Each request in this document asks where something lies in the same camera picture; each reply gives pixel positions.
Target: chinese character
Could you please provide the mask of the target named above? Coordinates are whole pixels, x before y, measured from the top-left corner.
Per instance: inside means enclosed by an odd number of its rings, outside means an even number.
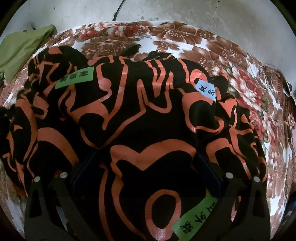
[[[207,88],[206,86],[202,86],[202,85],[201,85],[201,87],[200,87],[200,91],[204,92],[206,88]]]
[[[64,82],[64,81],[66,81],[67,80],[67,75],[66,76],[64,76],[63,78],[61,78],[61,80],[60,80],[60,82],[62,83],[62,82]]]
[[[213,211],[213,209],[214,209],[215,205],[216,205],[216,203],[215,203],[215,202],[213,202],[211,206],[209,206],[209,207],[206,207],[206,208],[207,208],[207,210],[209,211],[209,213]]]
[[[84,76],[87,76],[88,75],[88,70],[86,70],[86,71],[82,71],[81,73],[80,73],[80,75],[79,75],[79,77],[84,77]]]
[[[208,90],[207,91],[210,95],[214,96],[215,91],[214,90]]]
[[[194,227],[191,225],[189,221],[187,221],[184,225],[180,226],[181,230],[183,230],[183,233],[187,234],[194,229]]]
[[[69,79],[71,80],[71,79],[76,78],[76,75],[77,75],[77,73],[73,73],[73,74],[71,74]]]
[[[195,217],[197,220],[194,220],[194,221],[198,223],[202,223],[203,220],[207,220],[207,217],[203,215],[202,212],[200,213],[200,217],[198,217],[197,215],[195,215]]]

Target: floral fabric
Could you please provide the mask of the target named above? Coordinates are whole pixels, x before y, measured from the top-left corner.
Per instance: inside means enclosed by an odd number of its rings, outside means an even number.
[[[250,120],[265,153],[267,200],[273,236],[280,225],[289,194],[296,185],[295,152],[291,142],[295,103],[283,93],[283,89],[287,88],[283,75],[260,63],[238,45],[178,22],[99,22],[83,25],[52,37],[34,56],[45,48],[68,45],[91,60],[98,56],[120,55],[133,43],[141,45],[133,61],[144,59],[156,49],[165,50],[177,58],[200,64],[210,76],[223,74],[228,77],[228,92],[236,97],[240,106],[249,109]],[[15,102],[16,94],[27,78],[26,64],[12,84],[6,83],[2,87],[0,98],[5,107]],[[0,194],[5,192],[9,190],[1,187]],[[7,207],[7,199],[2,198],[0,204]],[[21,217],[20,214],[13,216],[13,222]]]

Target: blue sticky note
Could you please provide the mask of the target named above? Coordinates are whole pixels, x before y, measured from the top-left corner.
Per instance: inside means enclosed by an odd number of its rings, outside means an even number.
[[[195,86],[196,90],[203,96],[210,98],[216,102],[216,90],[215,86],[211,83],[199,80]]]

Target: label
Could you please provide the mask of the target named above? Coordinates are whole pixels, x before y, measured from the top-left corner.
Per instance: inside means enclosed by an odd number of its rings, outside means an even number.
[[[59,89],[68,85],[73,85],[81,82],[92,81],[94,74],[94,67],[80,69],[74,73],[64,76],[57,83],[55,88]]]
[[[210,98],[216,102],[216,90],[215,86],[211,83],[199,80],[195,86],[196,90],[199,91],[203,96]]]
[[[181,241],[189,241],[197,233],[213,211],[217,201],[208,194],[198,205],[180,217],[172,229]]]

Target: black and orange garment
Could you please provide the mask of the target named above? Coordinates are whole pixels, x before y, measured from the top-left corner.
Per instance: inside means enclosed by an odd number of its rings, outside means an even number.
[[[93,80],[55,89],[78,69]],[[213,83],[216,102],[195,89]],[[88,61],[68,46],[47,49],[29,63],[2,161],[12,181],[29,189],[35,176],[53,177],[102,150],[98,223],[108,240],[178,240],[171,226],[206,195],[193,168],[197,150],[243,179],[266,185],[266,161],[248,111],[227,93],[224,76],[162,53],[132,62],[119,56]]]

